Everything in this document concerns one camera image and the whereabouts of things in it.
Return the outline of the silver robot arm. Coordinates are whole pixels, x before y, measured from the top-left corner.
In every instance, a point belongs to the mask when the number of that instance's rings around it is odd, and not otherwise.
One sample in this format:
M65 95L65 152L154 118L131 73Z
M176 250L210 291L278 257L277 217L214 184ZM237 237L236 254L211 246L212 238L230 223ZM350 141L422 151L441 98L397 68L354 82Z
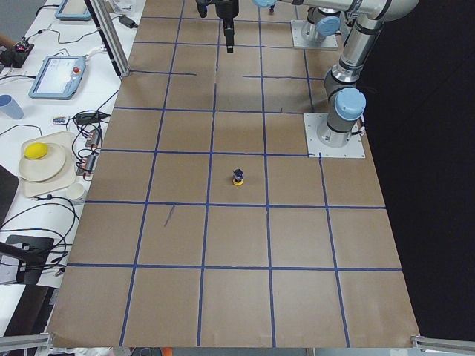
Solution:
M291 1L294 6L306 5L308 40L323 39L340 28L340 14L355 15L356 20L344 43L340 59L324 77L329 113L316 129L318 140L327 147L343 148L353 136L353 126L366 107L364 94L356 83L370 51L385 22L409 14L417 1Z
M308 42L320 43L335 35L341 26L340 11L325 7L310 7L301 35Z

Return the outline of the person's hand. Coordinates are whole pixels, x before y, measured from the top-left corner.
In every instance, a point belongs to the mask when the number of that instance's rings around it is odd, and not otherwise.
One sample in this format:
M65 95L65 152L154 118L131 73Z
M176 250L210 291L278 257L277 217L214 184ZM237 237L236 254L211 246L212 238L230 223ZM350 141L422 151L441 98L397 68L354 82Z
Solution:
M14 47L15 41L12 40L9 36L4 35L3 33L0 33L0 46L5 47L7 49L10 49Z

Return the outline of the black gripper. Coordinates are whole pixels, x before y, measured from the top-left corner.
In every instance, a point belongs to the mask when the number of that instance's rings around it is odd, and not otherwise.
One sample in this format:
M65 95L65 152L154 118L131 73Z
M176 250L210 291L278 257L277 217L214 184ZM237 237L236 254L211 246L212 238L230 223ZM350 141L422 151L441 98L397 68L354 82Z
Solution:
M196 0L196 4L201 18L207 17L208 6L215 6L216 15L223 19L226 52L234 53L235 29L233 19L238 16L238 0Z

